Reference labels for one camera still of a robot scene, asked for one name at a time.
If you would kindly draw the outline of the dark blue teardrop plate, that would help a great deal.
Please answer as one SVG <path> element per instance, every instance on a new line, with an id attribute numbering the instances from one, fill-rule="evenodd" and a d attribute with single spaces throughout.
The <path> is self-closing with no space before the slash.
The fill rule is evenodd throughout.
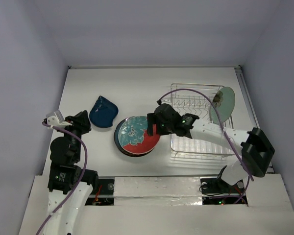
<path id="1" fill-rule="evenodd" d="M 110 100 L 99 96 L 89 113 L 90 122 L 99 128 L 110 128 L 118 115 L 118 107 Z"/>

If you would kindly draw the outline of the green plate with white rim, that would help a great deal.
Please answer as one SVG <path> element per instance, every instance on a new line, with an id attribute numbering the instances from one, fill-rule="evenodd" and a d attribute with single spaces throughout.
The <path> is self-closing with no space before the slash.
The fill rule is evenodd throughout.
<path id="1" fill-rule="evenodd" d="M 213 106 L 210 108 L 210 119 L 214 124 L 219 124 L 219 119 L 215 109 L 217 110 L 222 123 L 227 121 L 235 107 L 235 93 L 230 87 L 221 88 L 213 98 Z"/>

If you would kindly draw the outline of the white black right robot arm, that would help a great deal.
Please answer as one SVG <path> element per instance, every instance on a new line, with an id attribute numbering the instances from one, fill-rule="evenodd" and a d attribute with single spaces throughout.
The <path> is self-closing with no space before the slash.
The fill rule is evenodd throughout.
<path id="1" fill-rule="evenodd" d="M 245 178 L 263 178 L 275 153 L 271 142 L 259 128 L 253 128 L 251 131 L 225 128 L 222 124 L 204 121 L 193 114 L 180 115 L 166 103 L 147 115 L 147 134 L 175 134 L 214 143 L 234 152 L 237 161 L 224 166 L 215 179 L 202 183 L 203 193 L 226 193 Z"/>

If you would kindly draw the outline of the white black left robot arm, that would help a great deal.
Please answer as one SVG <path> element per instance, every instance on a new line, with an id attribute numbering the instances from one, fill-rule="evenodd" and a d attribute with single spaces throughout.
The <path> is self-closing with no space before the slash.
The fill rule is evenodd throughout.
<path id="1" fill-rule="evenodd" d="M 57 110 L 48 114 L 42 125 L 62 136 L 50 144 L 48 215 L 37 234 L 74 235 L 88 197 L 98 190 L 98 173 L 77 165 L 81 153 L 88 154 L 81 139 L 91 131 L 88 112 L 63 117 Z"/>

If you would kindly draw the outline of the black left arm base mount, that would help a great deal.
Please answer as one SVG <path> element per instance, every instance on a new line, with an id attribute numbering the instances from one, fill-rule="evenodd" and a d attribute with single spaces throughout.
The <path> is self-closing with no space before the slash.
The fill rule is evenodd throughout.
<path id="1" fill-rule="evenodd" d="M 114 178 L 99 178 L 98 189 L 93 190 L 88 199 L 86 206 L 112 206 L 114 205 Z"/>

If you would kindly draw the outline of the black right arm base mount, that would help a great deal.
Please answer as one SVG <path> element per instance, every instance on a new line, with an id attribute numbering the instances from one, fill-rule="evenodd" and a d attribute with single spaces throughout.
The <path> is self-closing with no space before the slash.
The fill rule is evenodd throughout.
<path id="1" fill-rule="evenodd" d="M 201 178 L 199 191 L 204 195 L 217 196 L 229 194 L 234 187 L 217 178 Z"/>

